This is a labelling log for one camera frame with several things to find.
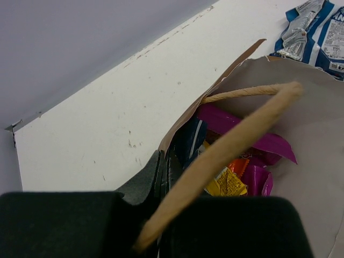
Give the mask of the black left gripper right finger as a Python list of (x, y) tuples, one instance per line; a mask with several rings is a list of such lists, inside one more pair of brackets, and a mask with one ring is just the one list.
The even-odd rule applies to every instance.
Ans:
[(165, 230), (159, 256), (313, 257), (313, 252), (288, 200), (203, 193)]

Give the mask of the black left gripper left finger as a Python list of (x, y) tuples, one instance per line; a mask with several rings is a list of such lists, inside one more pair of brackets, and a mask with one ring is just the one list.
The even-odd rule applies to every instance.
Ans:
[(135, 257), (159, 204), (161, 153), (114, 191), (10, 192), (1, 196), (1, 257)]

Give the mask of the brown paper bag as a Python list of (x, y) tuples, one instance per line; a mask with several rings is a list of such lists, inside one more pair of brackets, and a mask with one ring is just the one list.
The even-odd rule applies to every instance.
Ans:
[[(166, 151), (176, 132), (205, 103), (258, 121), (293, 146), (297, 165), (273, 170), (275, 194), (297, 209), (316, 257), (343, 257), (343, 83), (304, 63), (263, 56), (263, 40), (242, 53), (178, 118), (162, 139)], [(143, 252), (200, 195), (216, 169), (234, 159), (219, 142), (201, 155), (145, 223), (134, 245)]]

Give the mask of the blue white snack bag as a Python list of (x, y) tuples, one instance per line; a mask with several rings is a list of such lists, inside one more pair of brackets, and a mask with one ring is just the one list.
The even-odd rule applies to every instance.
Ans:
[(343, 81), (343, 6), (306, 1), (285, 17), (288, 25), (271, 56), (306, 63)]

